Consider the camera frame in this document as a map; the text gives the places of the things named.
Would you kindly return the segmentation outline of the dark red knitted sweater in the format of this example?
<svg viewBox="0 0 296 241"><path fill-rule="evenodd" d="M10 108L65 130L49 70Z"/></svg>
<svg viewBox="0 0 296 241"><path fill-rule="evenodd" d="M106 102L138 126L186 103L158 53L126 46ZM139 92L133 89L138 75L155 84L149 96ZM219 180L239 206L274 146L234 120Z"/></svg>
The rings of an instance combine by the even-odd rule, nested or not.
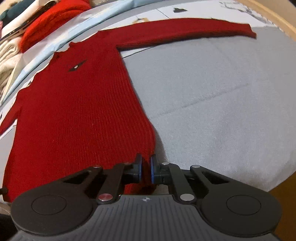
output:
<svg viewBox="0 0 296 241"><path fill-rule="evenodd" d="M198 38L255 38L250 25L183 18L97 32L70 43L21 89L1 123L16 126L4 171L3 200L92 166L104 169L142 155L144 174L126 194L151 185L156 138L132 86L121 51Z"/></svg>

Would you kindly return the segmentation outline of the bright red folded sweater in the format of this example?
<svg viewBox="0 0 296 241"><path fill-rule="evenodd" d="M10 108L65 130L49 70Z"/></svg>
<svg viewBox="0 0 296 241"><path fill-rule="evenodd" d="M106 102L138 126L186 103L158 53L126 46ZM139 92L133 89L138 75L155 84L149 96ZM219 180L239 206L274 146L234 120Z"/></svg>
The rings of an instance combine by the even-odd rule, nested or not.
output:
<svg viewBox="0 0 296 241"><path fill-rule="evenodd" d="M72 18L90 9L90 1L59 1L33 21L25 30L19 43L20 51L25 53L32 46L46 38Z"/></svg>

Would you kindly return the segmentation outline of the light blue blanket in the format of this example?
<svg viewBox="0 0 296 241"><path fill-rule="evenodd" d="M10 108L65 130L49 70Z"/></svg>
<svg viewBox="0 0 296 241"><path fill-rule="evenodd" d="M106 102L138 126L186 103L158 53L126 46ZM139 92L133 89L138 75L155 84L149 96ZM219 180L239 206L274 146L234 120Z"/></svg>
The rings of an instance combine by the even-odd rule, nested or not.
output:
<svg viewBox="0 0 296 241"><path fill-rule="evenodd" d="M105 1L74 17L22 55L4 89L1 104L39 64L70 40L115 15L155 2L151 0Z"/></svg>

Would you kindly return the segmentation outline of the white folded garment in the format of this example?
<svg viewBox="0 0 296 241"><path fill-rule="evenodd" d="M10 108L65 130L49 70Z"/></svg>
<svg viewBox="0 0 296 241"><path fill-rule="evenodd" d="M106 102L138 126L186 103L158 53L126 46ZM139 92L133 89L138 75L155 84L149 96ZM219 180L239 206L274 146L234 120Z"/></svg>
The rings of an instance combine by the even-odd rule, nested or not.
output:
<svg viewBox="0 0 296 241"><path fill-rule="evenodd" d="M59 1L33 1L22 13L2 28L1 38L11 35L13 32L17 32L19 29L27 26L58 2Z"/></svg>

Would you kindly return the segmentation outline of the grey printed bed sheet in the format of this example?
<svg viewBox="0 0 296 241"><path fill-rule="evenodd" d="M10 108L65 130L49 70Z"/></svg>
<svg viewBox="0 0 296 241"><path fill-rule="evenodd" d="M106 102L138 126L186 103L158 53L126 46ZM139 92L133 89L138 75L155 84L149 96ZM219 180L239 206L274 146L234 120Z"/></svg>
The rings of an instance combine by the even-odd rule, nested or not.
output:
<svg viewBox="0 0 296 241"><path fill-rule="evenodd" d="M90 28L57 52L99 31L144 22L199 18L250 25L255 38L175 41L121 51L121 57L154 129L153 155L270 191L295 172L295 42L274 25L231 18L239 12L241 4L231 1L163 1ZM29 76L31 83L55 53ZM15 125L1 132L2 151L10 154L15 132ZM1 160L5 168L8 157Z"/></svg>

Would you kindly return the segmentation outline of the cream folded fabric pile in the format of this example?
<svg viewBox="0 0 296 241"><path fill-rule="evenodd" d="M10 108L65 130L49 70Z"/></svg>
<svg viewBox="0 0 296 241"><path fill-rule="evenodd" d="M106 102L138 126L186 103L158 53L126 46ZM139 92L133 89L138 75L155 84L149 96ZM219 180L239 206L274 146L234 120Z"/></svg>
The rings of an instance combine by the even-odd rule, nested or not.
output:
<svg viewBox="0 0 296 241"><path fill-rule="evenodd" d="M3 95L13 69L22 56L19 46L20 41L21 37L16 37L1 44L1 95Z"/></svg>

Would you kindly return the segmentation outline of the teal folded garment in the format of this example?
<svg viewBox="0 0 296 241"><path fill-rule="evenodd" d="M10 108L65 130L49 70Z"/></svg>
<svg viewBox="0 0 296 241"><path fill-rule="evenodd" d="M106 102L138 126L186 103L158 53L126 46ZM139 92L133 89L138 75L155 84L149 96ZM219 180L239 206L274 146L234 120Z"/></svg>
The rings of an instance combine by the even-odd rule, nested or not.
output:
<svg viewBox="0 0 296 241"><path fill-rule="evenodd" d="M14 4L12 7L10 7L8 10L5 10L1 14L1 21L12 21L16 17L18 17L24 10L26 10L33 2L34 0L23 0L18 2L17 4Z"/></svg>

